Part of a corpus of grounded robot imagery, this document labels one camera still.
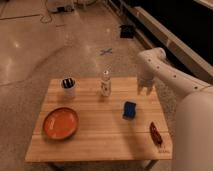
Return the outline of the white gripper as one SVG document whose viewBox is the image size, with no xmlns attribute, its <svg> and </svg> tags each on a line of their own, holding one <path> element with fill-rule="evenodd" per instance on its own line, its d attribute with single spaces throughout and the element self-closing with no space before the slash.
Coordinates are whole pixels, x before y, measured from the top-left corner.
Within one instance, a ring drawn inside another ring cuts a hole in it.
<svg viewBox="0 0 213 171">
<path fill-rule="evenodd" d="M 143 87 L 147 87 L 146 95 L 150 95 L 153 90 L 154 75 L 145 69 L 137 70 L 137 94 L 140 95 Z"/>
</svg>

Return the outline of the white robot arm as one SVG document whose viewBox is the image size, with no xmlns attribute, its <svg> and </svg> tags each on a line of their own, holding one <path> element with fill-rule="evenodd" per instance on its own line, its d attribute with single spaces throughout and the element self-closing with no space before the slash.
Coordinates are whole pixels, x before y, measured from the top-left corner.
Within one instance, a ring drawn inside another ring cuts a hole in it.
<svg viewBox="0 0 213 171">
<path fill-rule="evenodd" d="M 177 95 L 171 171 L 213 171 L 213 85 L 164 62 L 163 48 L 138 53 L 140 87 L 159 78 Z"/>
</svg>

